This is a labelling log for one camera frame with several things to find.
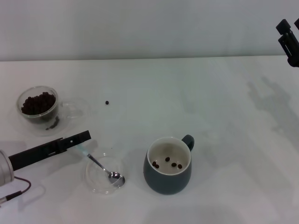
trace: white wall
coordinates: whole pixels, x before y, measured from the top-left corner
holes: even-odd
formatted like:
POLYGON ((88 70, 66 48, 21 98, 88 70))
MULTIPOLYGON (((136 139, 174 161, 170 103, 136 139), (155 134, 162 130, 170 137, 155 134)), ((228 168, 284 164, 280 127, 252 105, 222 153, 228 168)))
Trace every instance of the white wall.
POLYGON ((0 60, 283 54, 283 18, 298 0, 0 0, 0 60))

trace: white table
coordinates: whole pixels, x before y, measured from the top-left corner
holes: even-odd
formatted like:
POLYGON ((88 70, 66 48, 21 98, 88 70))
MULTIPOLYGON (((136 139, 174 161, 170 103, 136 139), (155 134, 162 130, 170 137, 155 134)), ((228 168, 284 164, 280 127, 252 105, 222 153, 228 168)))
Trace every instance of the white table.
MULTIPOLYGON (((108 196, 86 187, 86 160, 73 149, 18 170, 32 189, 3 204, 1 224, 298 223, 299 69, 285 56, 1 62, 0 78, 8 155, 62 137, 31 138, 7 119, 23 90, 47 85, 91 107, 63 137, 89 130, 93 153, 130 164, 124 188, 108 196), (146 150, 185 134, 195 138, 192 178, 180 193, 160 195, 143 178, 146 150)), ((26 186, 15 180, 0 196, 26 186)))

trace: dark gray mug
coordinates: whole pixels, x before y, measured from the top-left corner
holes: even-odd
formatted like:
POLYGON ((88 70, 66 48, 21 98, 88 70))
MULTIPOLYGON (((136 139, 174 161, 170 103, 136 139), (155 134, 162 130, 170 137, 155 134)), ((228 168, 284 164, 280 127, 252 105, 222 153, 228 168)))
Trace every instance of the dark gray mug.
POLYGON ((171 195, 180 192, 191 177, 191 150, 194 138, 165 137, 156 140, 146 153, 143 175, 156 192, 171 195))

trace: cable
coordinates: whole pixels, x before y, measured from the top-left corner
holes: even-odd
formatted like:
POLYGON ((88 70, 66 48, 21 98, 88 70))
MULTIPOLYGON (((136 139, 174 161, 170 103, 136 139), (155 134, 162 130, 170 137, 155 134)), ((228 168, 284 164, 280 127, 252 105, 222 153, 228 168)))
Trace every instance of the cable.
POLYGON ((15 179, 18 179, 20 181, 24 181, 24 182, 27 182, 29 184, 29 186, 24 190, 24 191, 17 191, 11 195, 6 195, 5 197, 3 198, 0 198, 0 204, 4 203, 4 202, 7 202, 17 196, 20 196, 21 194, 24 194, 26 191, 28 191, 31 187, 31 182, 29 180, 26 180, 26 179, 23 179, 23 178, 20 178, 20 177, 17 177, 15 176, 15 179))
POLYGON ((17 177, 17 176, 14 176, 14 177, 15 177, 15 179, 18 179, 20 181, 25 181, 29 184, 29 186, 24 191, 22 191, 22 194, 24 194, 26 191, 28 191, 31 188, 31 182, 29 180, 26 180, 26 179, 23 179, 23 178, 20 178, 20 177, 17 177))

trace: spoon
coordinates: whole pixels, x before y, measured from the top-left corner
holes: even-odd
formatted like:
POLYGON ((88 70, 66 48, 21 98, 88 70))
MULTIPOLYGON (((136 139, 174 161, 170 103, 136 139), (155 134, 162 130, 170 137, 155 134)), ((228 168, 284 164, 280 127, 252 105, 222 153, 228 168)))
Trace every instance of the spoon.
POLYGON ((82 152, 83 155, 87 156, 89 159, 91 159, 94 163, 96 163, 107 173, 108 180, 110 181, 110 183, 113 184, 113 186, 120 188, 122 185, 125 184, 126 180, 123 175, 117 172, 109 172, 105 167, 102 166, 102 164, 99 163, 99 161, 97 161, 92 155, 90 155, 81 145, 77 145, 76 148, 79 149, 79 151, 82 152))

